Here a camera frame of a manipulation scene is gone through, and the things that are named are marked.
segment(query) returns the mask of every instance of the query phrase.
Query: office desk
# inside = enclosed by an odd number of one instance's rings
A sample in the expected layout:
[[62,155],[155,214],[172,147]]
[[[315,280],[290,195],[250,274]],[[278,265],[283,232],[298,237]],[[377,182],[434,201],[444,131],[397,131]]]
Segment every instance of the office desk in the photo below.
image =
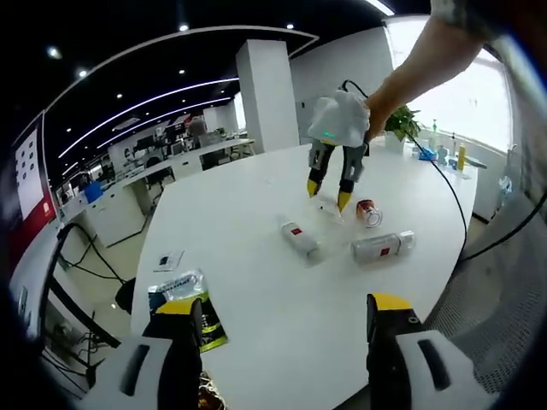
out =
[[91,204],[80,203],[64,219],[76,221],[91,234],[97,234],[105,246],[116,244],[144,228],[145,215],[150,211],[152,201],[144,179],[152,173],[171,168],[175,179],[182,179],[194,173],[202,172],[201,155],[228,149],[240,145],[252,144],[254,140],[240,138],[176,155],[162,161],[132,177],[112,184]]
[[[132,332],[150,316],[147,288],[171,278],[153,272],[157,257],[185,251],[180,271],[203,269],[226,330],[226,345],[202,355],[228,406],[238,410],[331,410],[368,382],[367,293],[399,295],[425,319],[443,291],[462,246],[456,201],[433,166],[379,147],[338,223],[308,198],[309,145],[253,156],[193,175],[166,188],[138,264]],[[342,150],[335,149],[321,193],[338,194]],[[477,170],[452,183],[469,223]],[[382,225],[362,227],[358,200],[370,198]],[[310,265],[281,236],[277,215],[320,241],[322,263]],[[358,266],[353,239],[413,230],[410,255]]]

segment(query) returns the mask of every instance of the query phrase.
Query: plastic bottle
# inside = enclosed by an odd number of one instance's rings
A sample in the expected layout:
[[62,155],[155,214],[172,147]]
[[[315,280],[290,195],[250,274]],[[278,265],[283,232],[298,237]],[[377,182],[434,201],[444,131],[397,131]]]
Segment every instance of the plastic bottle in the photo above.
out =
[[283,236],[299,253],[309,256],[319,248],[319,244],[309,233],[284,215],[278,216],[278,224]]
[[437,120],[433,120],[433,134],[429,137],[429,149],[437,152]]
[[450,150],[450,156],[456,156],[456,135],[452,132],[452,149]]
[[352,242],[351,254],[359,264],[370,263],[386,256],[406,255],[414,246],[415,234],[412,231],[388,233]]
[[460,171],[463,171],[463,167],[465,166],[465,145],[460,145],[460,150],[458,151],[458,169]]

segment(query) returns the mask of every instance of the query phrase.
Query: computer monitor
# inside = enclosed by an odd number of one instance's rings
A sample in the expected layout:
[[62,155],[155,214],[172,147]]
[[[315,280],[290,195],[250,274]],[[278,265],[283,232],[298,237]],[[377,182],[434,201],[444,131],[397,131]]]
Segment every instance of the computer monitor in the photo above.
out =
[[137,141],[134,151],[140,151],[141,149],[147,149],[153,147],[156,144],[154,141],[154,136],[150,135],[148,137],[141,138]]

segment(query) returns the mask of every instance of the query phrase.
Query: white pillar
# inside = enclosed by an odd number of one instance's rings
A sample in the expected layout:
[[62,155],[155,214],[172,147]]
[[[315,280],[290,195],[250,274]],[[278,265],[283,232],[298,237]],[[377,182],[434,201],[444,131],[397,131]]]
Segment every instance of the white pillar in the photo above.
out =
[[247,40],[236,56],[249,138],[257,153],[299,144],[285,42]]
[[207,124],[207,131],[213,132],[218,127],[222,126],[220,124],[220,119],[216,107],[206,108],[203,110],[203,119],[205,124]]

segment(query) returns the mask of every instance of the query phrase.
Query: black ceiling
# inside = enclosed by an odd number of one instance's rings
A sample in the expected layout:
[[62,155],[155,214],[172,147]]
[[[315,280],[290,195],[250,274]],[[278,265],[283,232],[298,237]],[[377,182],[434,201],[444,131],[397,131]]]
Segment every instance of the black ceiling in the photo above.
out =
[[[396,14],[428,13],[429,1],[384,0]],[[4,26],[3,142],[12,141],[30,120],[77,78],[80,68],[91,69],[123,50],[178,31],[252,25],[285,27],[320,37],[324,44],[345,35],[379,26],[383,15],[364,0],[52,0],[12,4],[3,13]],[[116,60],[80,81],[46,116],[45,148],[48,170],[58,182],[65,163],[86,161],[96,147],[115,135],[113,121],[92,133],[63,156],[57,156],[94,126],[137,103],[188,85],[237,75],[234,56],[247,38],[283,39],[289,51],[308,40],[301,36],[265,32],[208,32],[157,43]],[[47,56],[57,47],[61,60]],[[147,104],[135,114],[144,118],[233,96],[237,83],[185,91]]]

